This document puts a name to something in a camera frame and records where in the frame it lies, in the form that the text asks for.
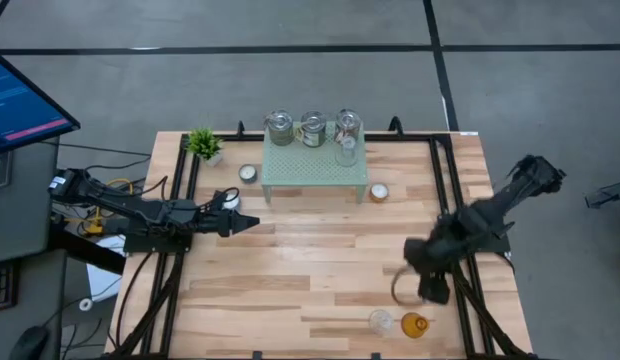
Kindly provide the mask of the glass jar with brown contents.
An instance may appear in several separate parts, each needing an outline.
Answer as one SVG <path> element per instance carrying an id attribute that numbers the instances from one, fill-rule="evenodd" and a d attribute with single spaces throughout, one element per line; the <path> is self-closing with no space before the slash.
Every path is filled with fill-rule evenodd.
<path id="1" fill-rule="evenodd" d="M 336 114 L 334 140 L 341 144 L 346 137 L 357 140 L 362 126 L 358 113 L 351 109 L 342 109 Z"/>

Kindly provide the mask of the green perforated metal shelf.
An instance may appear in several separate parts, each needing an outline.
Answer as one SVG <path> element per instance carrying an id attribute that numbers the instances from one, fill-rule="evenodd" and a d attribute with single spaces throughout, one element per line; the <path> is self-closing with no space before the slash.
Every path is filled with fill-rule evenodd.
<path id="1" fill-rule="evenodd" d="M 310 148 L 294 140 L 287 146 L 277 146 L 264 131 L 261 186 L 267 203 L 271 202 L 274 187 L 354 187 L 356 202 L 361 204 L 368 186 L 365 131 L 357 139 L 357 162 L 343 167 L 336 161 L 339 143 L 334 142 L 335 122 L 328 121 L 326 142 Z"/>

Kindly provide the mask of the black desk support bar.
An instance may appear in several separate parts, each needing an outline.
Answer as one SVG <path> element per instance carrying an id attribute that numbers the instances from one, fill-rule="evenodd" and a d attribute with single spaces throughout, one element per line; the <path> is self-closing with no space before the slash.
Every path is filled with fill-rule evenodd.
<path id="1" fill-rule="evenodd" d="M 111 273 L 122 275 L 124 271 L 126 258 L 123 255 L 74 235 L 61 226 L 49 226 L 48 249 L 65 250 L 76 260 Z"/>

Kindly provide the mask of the small potted green plant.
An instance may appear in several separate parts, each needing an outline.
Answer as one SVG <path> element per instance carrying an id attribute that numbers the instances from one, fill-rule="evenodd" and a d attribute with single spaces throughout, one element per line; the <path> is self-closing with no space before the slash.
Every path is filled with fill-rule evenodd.
<path id="1" fill-rule="evenodd" d="M 207 166 L 215 167 L 222 160 L 222 143 L 210 128 L 198 128 L 189 133 L 186 150 Z"/>

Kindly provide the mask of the white paper sheet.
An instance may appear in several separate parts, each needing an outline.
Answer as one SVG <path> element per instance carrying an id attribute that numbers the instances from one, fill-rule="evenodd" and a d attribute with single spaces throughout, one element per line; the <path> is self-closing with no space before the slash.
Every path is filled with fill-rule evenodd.
<path id="1" fill-rule="evenodd" d="M 99 240 L 97 245 L 123 255 L 125 240 L 124 235 L 115 235 Z M 100 269 L 91 264 L 87 264 L 86 269 L 90 287 L 90 299 L 93 303 L 101 302 L 119 293 L 121 275 Z"/>

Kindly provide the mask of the black metal rig frame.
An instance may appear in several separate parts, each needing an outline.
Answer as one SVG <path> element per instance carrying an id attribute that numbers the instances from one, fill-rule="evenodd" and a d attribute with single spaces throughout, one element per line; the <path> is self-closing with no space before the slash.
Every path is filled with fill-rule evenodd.
<path id="1" fill-rule="evenodd" d="M 422 304 L 429 320 L 418 339 L 401 318 L 417 277 L 394 281 L 409 236 L 422 237 L 437 216 L 492 193 L 480 138 L 473 133 L 405 132 L 393 123 L 366 136 L 368 179 L 389 188 L 384 202 L 354 187 L 274 187 L 267 203 L 260 183 L 244 184 L 244 164 L 261 166 L 259 132 L 226 133 L 222 162 L 209 167 L 180 151 L 181 134 L 157 135 L 148 178 L 204 202 L 238 187 L 241 210 L 258 226 L 221 238 L 198 235 L 182 259 L 177 293 L 142 337 L 142 352 L 171 358 L 454 359 L 498 354 L 473 309 L 453 296 Z M 368 320 L 377 309 L 394 318 L 385 336 Z"/>

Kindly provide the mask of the amber glass bottle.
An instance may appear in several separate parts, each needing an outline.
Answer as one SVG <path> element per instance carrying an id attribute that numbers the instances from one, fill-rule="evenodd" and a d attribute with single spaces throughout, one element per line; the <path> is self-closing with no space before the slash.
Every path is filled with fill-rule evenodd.
<path id="1" fill-rule="evenodd" d="M 409 338 L 417 339 L 422 337 L 429 329 L 429 321 L 424 316 L 409 312 L 401 318 L 402 332 Z"/>

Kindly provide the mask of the glass jar with metal lid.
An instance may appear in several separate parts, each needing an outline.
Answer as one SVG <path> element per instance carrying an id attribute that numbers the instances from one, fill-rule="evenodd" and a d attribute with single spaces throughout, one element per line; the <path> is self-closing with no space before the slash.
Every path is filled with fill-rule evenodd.
<path id="1" fill-rule="evenodd" d="M 293 119 L 286 110 L 274 110 L 266 115 L 264 127 L 274 145 L 287 146 L 294 140 Z"/>

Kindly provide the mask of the black computer mouse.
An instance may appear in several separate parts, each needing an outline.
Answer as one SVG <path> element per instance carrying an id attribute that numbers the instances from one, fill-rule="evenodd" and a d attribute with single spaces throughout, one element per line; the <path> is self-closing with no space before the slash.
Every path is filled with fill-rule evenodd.
<path id="1" fill-rule="evenodd" d="M 27 328 L 12 347 L 8 360 L 39 360 L 48 337 L 49 332 L 46 327 Z"/>

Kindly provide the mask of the grey desk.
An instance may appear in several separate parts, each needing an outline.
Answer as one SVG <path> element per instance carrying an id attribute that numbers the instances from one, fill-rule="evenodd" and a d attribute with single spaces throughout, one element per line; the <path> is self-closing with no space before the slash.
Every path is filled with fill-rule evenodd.
<path id="1" fill-rule="evenodd" d="M 44 325 L 40 360 L 59 360 L 66 253 L 48 249 L 51 201 L 47 192 L 58 148 L 35 143 L 11 156 L 10 184 L 0 188 L 0 262 L 19 261 L 15 306 L 0 310 L 0 360 L 7 360 L 24 331 Z"/>

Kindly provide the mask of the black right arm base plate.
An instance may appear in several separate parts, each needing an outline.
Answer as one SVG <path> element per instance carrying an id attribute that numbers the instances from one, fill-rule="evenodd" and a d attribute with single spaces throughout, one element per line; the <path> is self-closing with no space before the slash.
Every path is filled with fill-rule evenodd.
<path id="1" fill-rule="evenodd" d="M 497 223 L 496 225 L 466 227 L 459 222 L 440 225 L 438 230 L 444 243 L 455 251 L 466 252 L 507 252 L 510 247 L 506 239 L 507 232 L 514 225 Z"/>

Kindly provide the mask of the computer monitor with blue screen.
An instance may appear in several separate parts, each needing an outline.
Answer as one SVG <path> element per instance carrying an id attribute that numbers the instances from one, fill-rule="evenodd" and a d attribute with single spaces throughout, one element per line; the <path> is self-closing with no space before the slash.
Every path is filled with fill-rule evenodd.
<path id="1" fill-rule="evenodd" d="M 0 55 L 0 154 L 80 128 L 77 119 Z"/>

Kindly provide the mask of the yellow clamp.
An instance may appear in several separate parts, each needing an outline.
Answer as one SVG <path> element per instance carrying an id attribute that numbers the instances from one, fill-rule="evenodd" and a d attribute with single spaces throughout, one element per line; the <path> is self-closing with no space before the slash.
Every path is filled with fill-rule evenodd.
<path id="1" fill-rule="evenodd" d="M 94 205 L 65 205 L 71 212 L 68 223 L 76 224 L 76 232 L 83 237 L 101 236 L 104 233 L 104 218 L 101 210 Z"/>

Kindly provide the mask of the glass jar with paper tag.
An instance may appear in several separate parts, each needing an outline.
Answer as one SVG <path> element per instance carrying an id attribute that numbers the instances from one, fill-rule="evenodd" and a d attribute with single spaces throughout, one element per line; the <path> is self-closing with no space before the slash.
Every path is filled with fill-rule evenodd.
<path id="1" fill-rule="evenodd" d="M 310 148 L 321 147 L 325 142 L 327 120 L 323 113 L 309 111 L 302 115 L 297 128 L 297 139 Z"/>

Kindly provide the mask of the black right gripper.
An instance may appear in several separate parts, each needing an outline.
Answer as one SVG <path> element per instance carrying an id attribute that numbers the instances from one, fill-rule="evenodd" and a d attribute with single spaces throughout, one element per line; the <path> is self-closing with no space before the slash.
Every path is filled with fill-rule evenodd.
<path id="1" fill-rule="evenodd" d="M 463 242 L 447 227 L 435 227 L 427 239 L 407 238 L 403 256 L 406 262 L 420 274 L 418 296 L 445 305 L 449 302 L 450 289 L 444 273 L 432 278 L 429 274 L 448 272 L 450 264 L 458 262 L 463 255 Z"/>

